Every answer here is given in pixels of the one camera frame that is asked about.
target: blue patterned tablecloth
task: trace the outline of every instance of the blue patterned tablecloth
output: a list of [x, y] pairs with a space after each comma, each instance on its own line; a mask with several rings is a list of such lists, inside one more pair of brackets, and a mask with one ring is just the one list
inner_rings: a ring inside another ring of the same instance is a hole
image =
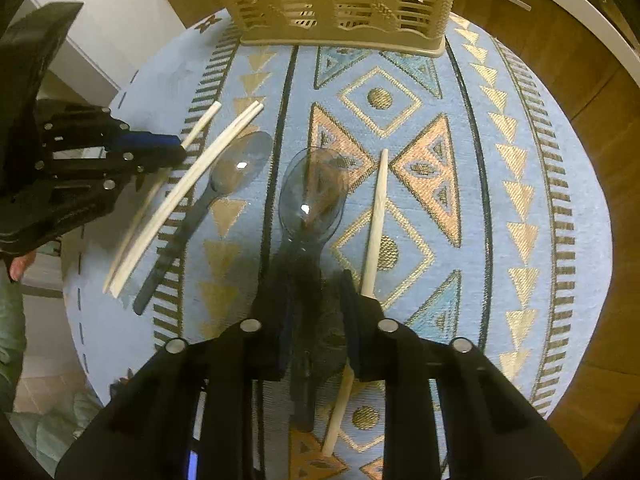
[[[201, 341], [246, 315], [280, 241], [277, 197], [287, 164], [306, 146], [325, 146], [345, 156], [351, 187], [342, 224], [322, 256], [324, 274], [349, 268], [359, 276], [378, 159], [388, 148], [376, 279], [386, 315], [439, 342], [471, 339], [540, 413], [553, 410], [609, 286], [604, 196], [569, 121], [517, 56], [453, 14], [447, 40], [438, 59], [341, 47], [242, 46], [223, 11], [142, 67], [111, 107], [133, 129], [184, 136], [214, 100], [223, 104], [166, 192], [254, 100], [265, 109], [250, 128], [272, 134], [274, 152], [254, 183], [212, 208], [143, 317], [131, 311], [130, 297], [206, 177], [146, 252], [124, 304], [103, 295], [102, 283], [147, 190], [127, 187], [113, 214], [65, 239], [68, 317], [102, 400], [111, 383], [139, 369], [169, 338]], [[381, 384], [356, 383], [334, 456], [319, 453], [344, 362], [344, 347], [332, 343], [342, 329], [329, 288], [326, 296], [328, 380], [319, 392], [316, 430], [291, 429], [287, 381], [268, 383], [268, 478], [381, 477]]]

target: spoon handle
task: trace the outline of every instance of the spoon handle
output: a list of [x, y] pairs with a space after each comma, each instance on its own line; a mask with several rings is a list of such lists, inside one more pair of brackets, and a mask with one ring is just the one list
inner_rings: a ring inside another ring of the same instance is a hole
[[207, 215], [211, 203], [218, 198], [220, 198], [220, 193], [215, 191], [211, 186], [207, 186], [202, 196], [191, 209], [189, 209], [180, 226], [176, 229], [160, 256], [158, 256], [158, 260], [146, 277], [145, 283], [142, 284], [142, 288], [140, 288], [140, 292], [133, 302], [133, 311], [136, 314], [142, 316], [147, 303], [151, 300], [156, 288], [162, 283], [169, 267], [173, 265], [176, 258], [180, 257], [187, 242]]

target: silver screw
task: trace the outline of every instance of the silver screw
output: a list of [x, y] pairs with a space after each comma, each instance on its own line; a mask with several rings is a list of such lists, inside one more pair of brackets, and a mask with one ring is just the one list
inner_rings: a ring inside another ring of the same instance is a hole
[[388, 334], [391, 334], [396, 330], [398, 330], [398, 322], [394, 321], [393, 319], [389, 319], [388, 317], [385, 317], [385, 319], [381, 319], [378, 322], [378, 330], [380, 330], [381, 332], [386, 332]]
[[164, 345], [164, 349], [169, 352], [169, 354], [179, 354], [185, 348], [187, 348], [187, 343], [179, 337], [171, 339], [171, 341], [168, 341], [166, 345]]
[[243, 332], [258, 332], [262, 328], [262, 323], [257, 319], [245, 319], [242, 323], [240, 323], [240, 330]]
[[455, 348], [458, 352], [466, 354], [469, 352], [474, 346], [471, 344], [469, 339], [465, 339], [463, 337], [459, 337], [453, 340], [453, 348]]

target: gold circle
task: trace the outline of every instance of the gold circle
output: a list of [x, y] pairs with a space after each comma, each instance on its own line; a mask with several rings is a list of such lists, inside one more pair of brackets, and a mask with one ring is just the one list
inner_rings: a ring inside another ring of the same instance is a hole
[[378, 270], [391, 270], [398, 263], [398, 245], [386, 235], [380, 240], [380, 255], [378, 256]]
[[367, 94], [367, 101], [378, 110], [386, 110], [393, 104], [394, 99], [384, 88], [372, 88]]
[[362, 406], [353, 412], [351, 420], [359, 430], [372, 430], [380, 421], [380, 414], [372, 406]]

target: pair of chopsticks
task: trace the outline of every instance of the pair of chopsticks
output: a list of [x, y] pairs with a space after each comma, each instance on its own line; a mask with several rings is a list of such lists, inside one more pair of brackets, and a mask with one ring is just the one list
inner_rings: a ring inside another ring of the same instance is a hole
[[[211, 107], [195, 124], [187, 138], [182, 142], [183, 148], [186, 149], [198, 137], [200, 132], [218, 113], [220, 108], [222, 108], [222, 105], [217, 101], [211, 105]], [[169, 215], [174, 211], [175, 207], [180, 203], [180, 200], [182, 200], [191, 187], [196, 184], [220, 153], [222, 153], [231, 141], [234, 140], [240, 132], [242, 132], [242, 130], [244, 130], [256, 118], [263, 108], [264, 105], [260, 104], [258, 101], [254, 101], [222, 131], [222, 133], [193, 163], [189, 170], [180, 179], [180, 182], [178, 182], [169, 195], [164, 199], [164, 202], [162, 202], [160, 207], [153, 214], [151, 220], [149, 220], [143, 228], [140, 236], [138, 236], [125, 256], [125, 252], [129, 247], [138, 225], [142, 222], [142, 219], [145, 217], [145, 214], [151, 206], [155, 196], [158, 194], [162, 186], [164, 186], [165, 181], [171, 173], [171, 170], [161, 171], [158, 175], [158, 179], [154, 183], [142, 207], [131, 221], [131, 225], [120, 243], [120, 247], [116, 252], [113, 263], [111, 264], [111, 269], [109, 270], [107, 279], [104, 282], [104, 287], [102, 289], [103, 292], [109, 290], [114, 298], [119, 297], [125, 283], [127, 283], [131, 273], [136, 268], [136, 265], [140, 261], [142, 255], [145, 253], [146, 248], [149, 247], [149, 244], [156, 237], [158, 231], [167, 218], [169, 218]]]
[[[376, 180], [376, 195], [373, 201], [373, 213], [371, 215], [371, 227], [369, 229], [369, 243], [367, 244], [367, 256], [364, 263], [364, 272], [360, 282], [360, 293], [368, 298], [375, 298], [373, 294], [376, 283], [376, 272], [378, 270], [378, 259], [380, 257], [380, 243], [382, 241], [382, 227], [385, 221], [386, 205], [386, 174], [388, 169], [389, 150], [382, 150], [380, 156], [380, 166], [378, 168], [378, 179]], [[351, 397], [351, 389], [355, 376], [353, 370], [347, 363], [342, 372], [342, 381], [338, 390], [338, 397], [335, 399], [334, 410], [329, 420], [329, 425], [322, 444], [322, 454], [331, 456], [334, 453], [335, 443], [338, 441], [340, 426], [347, 409], [347, 403]]]

